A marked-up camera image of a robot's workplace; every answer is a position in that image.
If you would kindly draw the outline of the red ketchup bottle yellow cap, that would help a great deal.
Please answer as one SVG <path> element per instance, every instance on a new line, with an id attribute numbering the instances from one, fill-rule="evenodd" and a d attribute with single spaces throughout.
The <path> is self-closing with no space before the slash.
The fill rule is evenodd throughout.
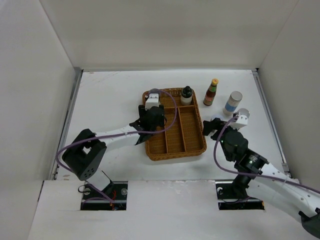
<path id="1" fill-rule="evenodd" d="M 204 100 L 203 100 L 204 105 L 211 106 L 213 104 L 214 98 L 217 93 L 218 83 L 219 83 L 219 80 L 217 78 L 213 78 L 211 80 L 210 86 L 208 87 L 204 96 Z"/>

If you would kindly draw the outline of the black-cap glass salt bottle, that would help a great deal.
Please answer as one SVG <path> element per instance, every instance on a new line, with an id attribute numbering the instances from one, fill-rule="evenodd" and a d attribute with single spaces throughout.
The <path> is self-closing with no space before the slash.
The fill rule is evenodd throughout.
<path id="1" fill-rule="evenodd" d="M 190 86 L 186 86 L 181 90 L 180 102 L 183 106 L 188 106 L 192 103 L 193 90 Z"/>

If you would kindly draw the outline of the white-lid brown spice jar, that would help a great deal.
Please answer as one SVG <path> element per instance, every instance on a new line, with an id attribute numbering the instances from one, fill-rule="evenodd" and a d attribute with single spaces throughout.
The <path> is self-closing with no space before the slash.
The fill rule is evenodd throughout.
<path id="1" fill-rule="evenodd" d="M 224 121 L 225 120 L 225 117 L 220 115 L 220 114 L 213 114 L 211 116 L 211 120 L 213 121 L 214 119 L 220 119 L 221 121 Z"/>

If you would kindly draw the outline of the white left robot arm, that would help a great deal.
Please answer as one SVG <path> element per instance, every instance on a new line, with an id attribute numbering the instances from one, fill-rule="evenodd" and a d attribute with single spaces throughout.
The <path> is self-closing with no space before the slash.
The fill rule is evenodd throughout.
<path id="1" fill-rule="evenodd" d="M 158 127 L 164 127 L 166 118 L 164 106 L 153 106 L 146 110 L 138 106 L 139 119 L 129 125 L 107 134 L 106 139 L 94 139 L 83 142 L 65 150 L 62 160 L 78 177 L 95 187 L 95 193 L 100 199 L 108 199 L 112 195 L 112 181 L 99 169 L 106 152 L 126 146 L 135 146 L 150 139 Z"/>

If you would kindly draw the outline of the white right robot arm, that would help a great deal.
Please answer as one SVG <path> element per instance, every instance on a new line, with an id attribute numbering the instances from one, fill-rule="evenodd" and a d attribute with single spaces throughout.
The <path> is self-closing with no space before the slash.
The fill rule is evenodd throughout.
<path id="1" fill-rule="evenodd" d="M 217 165 L 221 170 L 236 175 L 232 192 L 238 198 L 246 195 L 267 202 L 287 213 L 312 236 L 320 237 L 320 192 L 300 184 L 275 168 L 265 157 L 249 149 L 249 142 L 234 129 L 229 121 L 215 118 L 203 122 L 204 136 L 211 132 L 215 145 L 220 145 L 225 159 L 232 162 L 233 170 Z"/>

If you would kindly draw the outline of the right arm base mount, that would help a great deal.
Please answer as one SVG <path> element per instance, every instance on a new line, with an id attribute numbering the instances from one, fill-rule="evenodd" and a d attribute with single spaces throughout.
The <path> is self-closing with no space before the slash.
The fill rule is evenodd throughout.
<path id="1" fill-rule="evenodd" d="M 248 196 L 243 185 L 236 180 L 219 179 L 215 181 L 217 205 L 221 211 L 264 210 L 262 200 Z"/>

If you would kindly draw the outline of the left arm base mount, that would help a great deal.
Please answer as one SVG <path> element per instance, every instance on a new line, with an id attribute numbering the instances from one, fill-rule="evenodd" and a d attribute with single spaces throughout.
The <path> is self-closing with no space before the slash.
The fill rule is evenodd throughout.
<path id="1" fill-rule="evenodd" d="M 81 211 L 125 211 L 127 209 L 128 182 L 114 181 L 102 192 L 113 202 L 110 202 L 88 183 L 78 187 L 81 194 Z"/>

